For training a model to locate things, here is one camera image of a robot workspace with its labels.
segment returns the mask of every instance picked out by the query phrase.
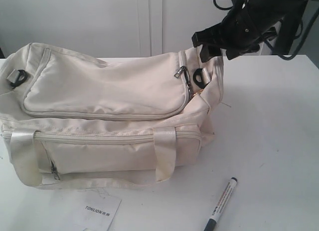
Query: paper tag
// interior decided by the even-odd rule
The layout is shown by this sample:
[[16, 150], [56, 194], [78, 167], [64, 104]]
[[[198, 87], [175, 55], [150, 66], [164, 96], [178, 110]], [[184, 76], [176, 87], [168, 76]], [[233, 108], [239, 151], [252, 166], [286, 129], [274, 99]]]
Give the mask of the paper tag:
[[121, 199], [113, 196], [101, 197], [95, 192], [86, 192], [60, 231], [107, 231], [117, 212]]

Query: marker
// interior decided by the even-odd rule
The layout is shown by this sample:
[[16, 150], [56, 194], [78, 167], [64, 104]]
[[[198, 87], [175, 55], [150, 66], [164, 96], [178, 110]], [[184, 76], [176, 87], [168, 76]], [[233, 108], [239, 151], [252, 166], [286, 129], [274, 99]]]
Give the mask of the marker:
[[233, 193], [235, 186], [237, 185], [237, 179], [236, 178], [231, 178], [226, 189], [224, 190], [222, 196], [220, 197], [214, 211], [213, 214], [211, 215], [211, 217], [209, 218], [209, 221], [206, 225], [206, 228], [204, 229], [204, 231], [213, 231], [220, 216], [221, 213], [223, 212], [231, 194]]

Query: white table surface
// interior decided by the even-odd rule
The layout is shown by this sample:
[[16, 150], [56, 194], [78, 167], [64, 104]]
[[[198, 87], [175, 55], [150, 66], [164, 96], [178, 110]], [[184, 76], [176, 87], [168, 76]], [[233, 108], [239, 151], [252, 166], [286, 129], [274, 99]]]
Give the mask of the white table surface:
[[[143, 190], [95, 189], [122, 199], [111, 231], [202, 231], [232, 176], [217, 231], [319, 230], [319, 70], [306, 56], [225, 59], [224, 91], [195, 165]], [[0, 151], [0, 230], [50, 230], [79, 191], [24, 186]]]

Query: white duffel bag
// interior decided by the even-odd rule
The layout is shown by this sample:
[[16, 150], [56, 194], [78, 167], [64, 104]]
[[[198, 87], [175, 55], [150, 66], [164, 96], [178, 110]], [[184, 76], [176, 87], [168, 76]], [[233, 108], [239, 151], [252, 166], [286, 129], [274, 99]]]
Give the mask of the white duffel bag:
[[[222, 57], [202, 63], [199, 52], [109, 63], [32, 43], [10, 55], [0, 70], [0, 121], [21, 182], [128, 188], [193, 164], [213, 139], [209, 115], [223, 94]], [[210, 75], [204, 89], [193, 81], [198, 68]]]

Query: bag handle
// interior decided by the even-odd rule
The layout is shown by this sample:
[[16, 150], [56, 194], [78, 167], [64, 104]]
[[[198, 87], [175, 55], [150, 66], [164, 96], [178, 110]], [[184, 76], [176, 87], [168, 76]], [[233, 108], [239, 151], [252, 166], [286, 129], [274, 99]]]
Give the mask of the bag handle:
[[[34, 140], [35, 129], [16, 129], [11, 136], [11, 162], [22, 183], [39, 189], [80, 189], [80, 188], [134, 188], [146, 185], [135, 184], [118, 178], [76, 178], [52, 184], [42, 183], [39, 171]], [[169, 179], [176, 163], [176, 131], [175, 127], [156, 127], [153, 129], [154, 148], [157, 158], [156, 182]]]

